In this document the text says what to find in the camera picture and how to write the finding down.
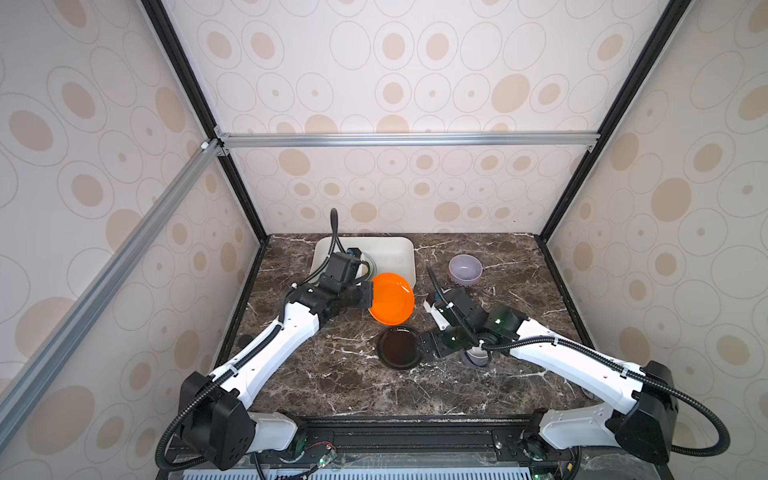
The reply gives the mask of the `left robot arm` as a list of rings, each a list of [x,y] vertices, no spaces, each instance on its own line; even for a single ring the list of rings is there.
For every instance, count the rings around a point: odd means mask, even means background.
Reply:
[[[256,414],[250,407],[279,367],[329,320],[349,308],[372,305],[373,283],[358,273],[366,262],[359,250],[342,246],[336,211],[330,225],[323,262],[289,288],[269,327],[210,374],[193,373],[183,382],[179,412],[155,451],[160,470],[203,463],[227,470],[242,457],[264,451],[289,461],[303,456],[307,435],[301,420],[282,412]]]

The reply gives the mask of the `cream plate with flowers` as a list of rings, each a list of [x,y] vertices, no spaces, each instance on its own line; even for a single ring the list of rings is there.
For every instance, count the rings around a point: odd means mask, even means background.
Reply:
[[[377,265],[375,260],[367,253],[361,253],[361,264],[358,268],[357,277],[362,280],[371,280],[377,275]]]

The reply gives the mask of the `black plate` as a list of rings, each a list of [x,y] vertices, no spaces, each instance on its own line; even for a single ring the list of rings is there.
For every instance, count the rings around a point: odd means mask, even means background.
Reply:
[[[376,353],[385,366],[399,371],[411,370],[423,360],[419,333],[404,326],[385,329],[377,338]]]

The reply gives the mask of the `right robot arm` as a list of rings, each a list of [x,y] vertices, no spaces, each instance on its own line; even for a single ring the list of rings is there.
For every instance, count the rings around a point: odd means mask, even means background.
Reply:
[[[601,354],[548,329],[514,308],[486,311],[463,288],[435,289],[425,302],[436,328],[420,336],[422,355],[433,361],[454,353],[470,366],[487,368],[501,355],[536,364],[573,382],[599,399],[599,404],[571,410],[539,409],[521,440],[535,460],[546,449],[619,447],[655,465],[672,454],[713,457],[728,450],[731,437],[724,422],[703,403],[674,386],[671,370],[650,361],[644,366]],[[673,442],[680,404],[709,420],[717,433],[714,445],[694,448]]]

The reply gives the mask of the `orange plate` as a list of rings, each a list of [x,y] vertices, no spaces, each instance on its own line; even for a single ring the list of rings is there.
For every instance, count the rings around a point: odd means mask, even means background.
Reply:
[[[380,273],[373,278],[371,316],[386,326],[405,323],[413,314],[415,297],[406,279],[395,273]]]

